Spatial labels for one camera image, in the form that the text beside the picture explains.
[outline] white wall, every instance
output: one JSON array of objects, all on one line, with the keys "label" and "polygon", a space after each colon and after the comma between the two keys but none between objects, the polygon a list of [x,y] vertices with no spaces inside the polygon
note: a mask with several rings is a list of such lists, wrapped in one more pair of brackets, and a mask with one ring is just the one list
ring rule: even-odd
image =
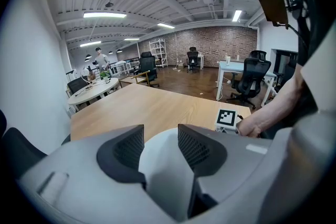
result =
[{"label": "white wall", "polygon": [[47,154],[70,133],[55,29],[46,0],[12,0],[0,28],[0,109],[8,127]]},{"label": "white wall", "polygon": [[[298,24],[291,14],[288,14],[288,22],[296,30]],[[298,36],[293,30],[284,27],[274,27],[271,22],[264,21],[259,24],[260,28],[260,50],[265,51],[266,59],[272,62],[269,70],[274,69],[275,52],[272,49],[298,51]]]},{"label": "white wall", "polygon": [[[72,49],[69,51],[69,58],[70,58],[71,66],[72,68],[77,70],[78,74],[84,67],[90,66],[91,68],[96,68],[92,64],[92,62],[95,60],[95,57],[97,56],[97,53],[94,49],[98,46],[99,44],[88,46],[88,47],[76,48],[76,49]],[[117,55],[116,55],[117,50],[114,49],[114,46],[115,45],[112,45],[112,44],[100,46],[101,52],[109,57],[110,63],[118,62]],[[92,55],[92,57],[90,58],[90,61],[85,62],[84,60],[87,54]]]}]

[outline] black chair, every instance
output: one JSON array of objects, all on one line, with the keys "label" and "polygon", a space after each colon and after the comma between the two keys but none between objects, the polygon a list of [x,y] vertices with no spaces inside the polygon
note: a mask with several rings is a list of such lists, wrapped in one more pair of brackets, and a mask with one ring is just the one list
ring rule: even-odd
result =
[{"label": "black chair", "polygon": [[70,92],[74,94],[75,92],[79,91],[80,89],[84,88],[88,84],[82,79],[77,78],[68,83],[68,87],[70,89]]},{"label": "black chair", "polygon": [[253,105],[253,109],[255,109],[256,106],[250,102],[248,98],[253,98],[260,92],[261,80],[270,66],[270,61],[264,61],[257,58],[246,58],[244,61],[242,79],[238,81],[234,80],[233,77],[233,80],[231,81],[232,88],[236,89],[241,94],[231,93],[231,98],[227,99],[226,102],[229,100],[239,100],[241,103],[246,102]]},{"label": "black chair", "polygon": [[274,90],[276,92],[279,92],[280,89],[285,85],[285,83],[294,75],[294,71],[295,71],[295,67],[296,67],[296,60],[289,60],[288,64],[286,64],[285,66],[285,72],[282,73],[277,73],[274,72],[275,75],[277,75],[277,85],[274,87]]},{"label": "black chair", "polygon": [[16,128],[9,128],[1,139],[3,158],[15,179],[47,156],[34,147]]},{"label": "black chair", "polygon": [[[139,65],[139,70],[137,70],[137,73],[144,73],[146,71],[149,71],[147,73],[148,76],[148,81],[154,81],[157,78],[157,73],[156,73],[156,67],[155,67],[155,57],[152,56],[150,51],[146,51],[141,53],[141,57],[139,59],[140,65]],[[160,84],[158,83],[149,83],[150,87],[153,86],[158,86],[160,87]]]},{"label": "black chair", "polygon": [[187,55],[189,65],[187,72],[189,72],[190,70],[194,70],[195,66],[198,65],[198,51],[188,51]]},{"label": "black chair", "polygon": [[249,58],[257,58],[260,60],[266,60],[266,52],[262,50],[253,50],[250,52]]}]

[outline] metal shelving unit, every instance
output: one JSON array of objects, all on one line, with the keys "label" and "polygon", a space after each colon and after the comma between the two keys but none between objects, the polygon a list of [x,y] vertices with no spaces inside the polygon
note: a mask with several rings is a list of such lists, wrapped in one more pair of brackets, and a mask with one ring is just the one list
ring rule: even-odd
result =
[{"label": "metal shelving unit", "polygon": [[164,39],[158,39],[154,42],[149,42],[149,49],[151,54],[155,56],[156,59],[161,57],[161,67],[167,67],[167,53],[166,53],[166,41]]}]

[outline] mesh chair back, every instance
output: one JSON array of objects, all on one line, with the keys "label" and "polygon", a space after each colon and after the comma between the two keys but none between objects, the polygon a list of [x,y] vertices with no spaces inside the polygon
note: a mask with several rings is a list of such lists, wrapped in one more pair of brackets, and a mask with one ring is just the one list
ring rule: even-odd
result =
[{"label": "mesh chair back", "polygon": [[253,50],[250,52],[249,58],[257,58],[260,60],[266,60],[266,52],[262,50]]},{"label": "mesh chair back", "polygon": [[82,78],[74,79],[68,83],[68,87],[72,94],[74,94],[75,92],[79,91],[80,89],[84,88],[87,85],[88,84]]},{"label": "mesh chair back", "polygon": [[283,77],[282,77],[282,80],[281,80],[281,87],[285,85],[285,83],[291,79],[291,77],[293,77],[294,75],[294,71],[295,71],[295,66],[293,67],[292,63],[288,63],[285,65],[285,72],[283,73]]},{"label": "mesh chair back", "polygon": [[154,56],[150,56],[150,57],[141,57],[139,59],[140,62],[140,71],[142,72],[146,72],[148,70],[153,70],[155,68],[155,57]]},{"label": "mesh chair back", "polygon": [[152,53],[150,51],[145,51],[141,53],[141,58],[152,57]]},{"label": "mesh chair back", "polygon": [[198,64],[198,51],[188,51],[188,65],[195,66]]},{"label": "mesh chair back", "polygon": [[260,92],[260,83],[270,66],[270,61],[246,58],[243,76],[238,84],[238,92],[249,97],[255,97]]}]

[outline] person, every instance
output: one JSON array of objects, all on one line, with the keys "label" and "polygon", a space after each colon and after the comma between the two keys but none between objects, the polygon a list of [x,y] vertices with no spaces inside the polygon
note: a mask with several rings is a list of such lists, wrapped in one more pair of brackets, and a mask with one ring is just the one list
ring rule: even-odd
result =
[{"label": "person", "polygon": [[306,1],[310,35],[306,46],[299,41],[298,61],[294,75],[270,103],[238,124],[237,128],[243,136],[258,137],[264,132],[268,138],[273,138],[279,129],[291,127],[303,116],[317,111],[316,103],[300,71],[330,29],[335,20],[335,10],[331,8],[334,0]]},{"label": "person", "polygon": [[110,60],[109,58],[101,53],[101,49],[99,47],[96,48],[96,52],[98,56],[95,58],[95,61],[97,63],[97,67],[99,69],[99,72],[103,72],[104,70],[108,70],[112,76],[112,70],[110,68]]}]

